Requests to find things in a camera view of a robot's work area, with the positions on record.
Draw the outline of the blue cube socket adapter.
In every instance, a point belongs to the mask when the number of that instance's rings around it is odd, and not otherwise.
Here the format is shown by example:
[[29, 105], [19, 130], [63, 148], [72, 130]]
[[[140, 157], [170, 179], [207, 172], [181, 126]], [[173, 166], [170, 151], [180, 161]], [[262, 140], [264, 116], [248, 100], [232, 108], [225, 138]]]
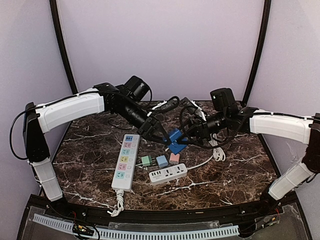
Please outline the blue cube socket adapter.
[[182, 136], [182, 132], [178, 128], [174, 128], [168, 133], [171, 144], [168, 145], [168, 148], [175, 155], [179, 154], [182, 150], [187, 147], [187, 144], [178, 143], [177, 139]]

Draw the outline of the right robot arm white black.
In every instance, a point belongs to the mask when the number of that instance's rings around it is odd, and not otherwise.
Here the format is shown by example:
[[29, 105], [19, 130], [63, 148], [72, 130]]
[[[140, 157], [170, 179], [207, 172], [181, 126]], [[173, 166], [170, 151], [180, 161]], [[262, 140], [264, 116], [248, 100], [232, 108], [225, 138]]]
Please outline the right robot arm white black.
[[270, 112], [255, 107], [241, 110], [231, 106], [218, 108], [217, 113], [205, 120], [189, 118], [180, 122], [178, 135], [171, 141], [179, 145], [193, 144], [203, 147], [202, 140], [209, 139], [223, 129], [234, 132], [218, 147], [235, 138], [238, 132], [266, 134], [291, 139], [307, 146], [305, 155], [287, 172], [268, 185], [260, 196], [264, 207], [275, 206], [287, 193], [299, 187], [310, 177], [320, 173], [320, 115], [296, 116]]

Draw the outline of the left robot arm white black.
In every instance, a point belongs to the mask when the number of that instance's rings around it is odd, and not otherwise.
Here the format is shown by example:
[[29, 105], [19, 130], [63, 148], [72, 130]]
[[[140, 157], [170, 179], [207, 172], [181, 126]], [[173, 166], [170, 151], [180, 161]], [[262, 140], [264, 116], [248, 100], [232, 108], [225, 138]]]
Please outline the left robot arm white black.
[[128, 80], [118, 86], [107, 82], [50, 103], [35, 105], [30, 102], [26, 105], [21, 113], [24, 116], [24, 159], [29, 161], [49, 201], [60, 200], [63, 192], [51, 162], [45, 133], [60, 125], [88, 115], [112, 112], [136, 127], [145, 140], [171, 144], [160, 121], [148, 115], [149, 108], [138, 104], [149, 90], [142, 80]]

